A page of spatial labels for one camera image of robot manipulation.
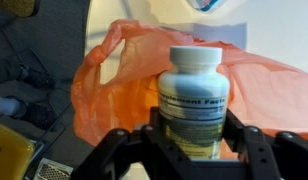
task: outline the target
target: person's leg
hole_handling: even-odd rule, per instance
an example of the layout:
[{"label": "person's leg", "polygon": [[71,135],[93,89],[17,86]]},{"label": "person's leg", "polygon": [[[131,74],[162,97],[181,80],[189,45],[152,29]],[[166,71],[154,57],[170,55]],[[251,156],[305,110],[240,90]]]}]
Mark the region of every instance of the person's leg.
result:
[{"label": "person's leg", "polygon": [[56,121],[56,115],[48,108],[25,103],[13,97],[0,97],[0,113],[13,119],[24,120],[36,127],[47,130]]},{"label": "person's leg", "polygon": [[18,79],[21,65],[16,59],[0,60],[0,84]]},{"label": "person's leg", "polygon": [[55,80],[48,74],[21,65],[18,60],[0,60],[0,84],[7,81],[23,81],[37,89],[52,89]]}]

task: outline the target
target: bottle label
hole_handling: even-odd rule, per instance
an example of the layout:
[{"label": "bottle label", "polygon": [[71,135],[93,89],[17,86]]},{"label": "bottle label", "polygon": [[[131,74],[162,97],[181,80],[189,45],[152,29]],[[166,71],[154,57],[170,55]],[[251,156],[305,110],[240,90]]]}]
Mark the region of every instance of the bottle label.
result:
[{"label": "bottle label", "polygon": [[191,159],[219,157],[227,97],[193,98],[160,92],[164,133]]}]

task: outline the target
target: white table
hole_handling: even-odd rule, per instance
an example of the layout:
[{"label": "white table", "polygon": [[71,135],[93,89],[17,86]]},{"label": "white table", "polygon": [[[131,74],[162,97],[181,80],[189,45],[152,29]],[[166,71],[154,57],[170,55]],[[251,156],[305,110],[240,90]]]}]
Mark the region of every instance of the white table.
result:
[{"label": "white table", "polygon": [[[204,14],[186,0],[91,0],[85,53],[100,44],[109,25],[121,18],[231,42],[308,72],[308,1],[227,0],[212,14]],[[121,48],[102,65],[103,83],[115,75]],[[139,165],[131,173],[126,180],[146,179]]]}]

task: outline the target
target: shoe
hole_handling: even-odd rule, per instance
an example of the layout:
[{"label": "shoe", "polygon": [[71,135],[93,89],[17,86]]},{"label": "shoe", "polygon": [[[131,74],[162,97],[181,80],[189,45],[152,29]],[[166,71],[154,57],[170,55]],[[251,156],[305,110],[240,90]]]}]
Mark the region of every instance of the shoe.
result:
[{"label": "shoe", "polygon": [[49,74],[34,70],[28,66],[22,65],[22,67],[28,71],[28,76],[23,82],[37,89],[48,90],[55,88],[55,80]]},{"label": "shoe", "polygon": [[29,103],[24,116],[19,119],[32,123],[34,126],[48,130],[56,121],[56,114],[44,106]]}]

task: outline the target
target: floor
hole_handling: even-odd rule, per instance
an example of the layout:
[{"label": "floor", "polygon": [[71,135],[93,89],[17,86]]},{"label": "floor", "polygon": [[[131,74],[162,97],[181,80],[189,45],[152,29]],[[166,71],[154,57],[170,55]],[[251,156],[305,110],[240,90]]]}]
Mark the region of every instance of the floor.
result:
[{"label": "floor", "polygon": [[[60,116],[56,132],[45,133],[33,125],[0,116],[0,122],[31,139],[45,142],[42,157],[77,167],[92,146],[73,131],[70,101],[72,78],[84,58],[85,26],[89,1],[41,1],[34,17],[16,18],[0,10],[0,59],[18,58],[61,80],[59,88],[44,92],[21,82],[0,84],[0,96],[17,96],[51,106]],[[34,163],[28,175],[35,171]]]}]

